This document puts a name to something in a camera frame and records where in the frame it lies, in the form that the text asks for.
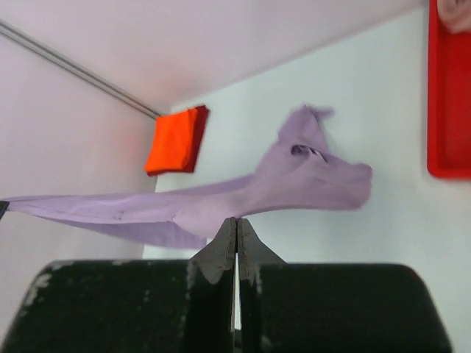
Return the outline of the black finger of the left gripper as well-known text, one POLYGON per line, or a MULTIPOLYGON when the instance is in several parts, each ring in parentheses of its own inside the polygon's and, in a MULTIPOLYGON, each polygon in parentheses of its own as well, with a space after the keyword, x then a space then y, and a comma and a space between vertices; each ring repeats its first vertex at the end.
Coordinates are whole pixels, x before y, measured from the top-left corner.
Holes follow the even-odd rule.
POLYGON ((8 208, 8 202, 0 201, 0 219, 3 218, 4 214, 6 213, 8 208))

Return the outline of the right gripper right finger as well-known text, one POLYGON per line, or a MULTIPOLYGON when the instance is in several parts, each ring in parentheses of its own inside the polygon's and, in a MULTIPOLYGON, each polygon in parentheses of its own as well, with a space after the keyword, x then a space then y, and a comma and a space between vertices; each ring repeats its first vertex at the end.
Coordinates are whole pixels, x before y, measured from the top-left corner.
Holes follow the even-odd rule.
POLYGON ((287 263, 237 223, 243 352, 451 352, 428 287, 396 263, 287 263))

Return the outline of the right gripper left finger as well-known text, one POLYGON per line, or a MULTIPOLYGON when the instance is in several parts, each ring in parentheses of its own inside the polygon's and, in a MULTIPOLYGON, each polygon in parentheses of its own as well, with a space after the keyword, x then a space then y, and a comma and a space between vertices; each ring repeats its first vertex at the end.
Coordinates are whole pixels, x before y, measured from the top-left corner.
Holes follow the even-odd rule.
POLYGON ((187 260, 72 260, 28 287, 3 352, 232 352, 236 223, 187 260))

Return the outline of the purple t-shirt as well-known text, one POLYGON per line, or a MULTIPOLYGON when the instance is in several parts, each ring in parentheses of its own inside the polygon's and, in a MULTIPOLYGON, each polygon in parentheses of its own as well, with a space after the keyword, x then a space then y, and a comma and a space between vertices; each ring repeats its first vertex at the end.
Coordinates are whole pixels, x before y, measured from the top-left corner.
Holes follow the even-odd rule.
POLYGON ((227 218, 275 210, 356 210, 369 199, 372 168, 330 153, 321 118, 304 105, 281 126, 252 174, 161 193, 20 196, 7 210, 151 246, 200 249, 227 218))

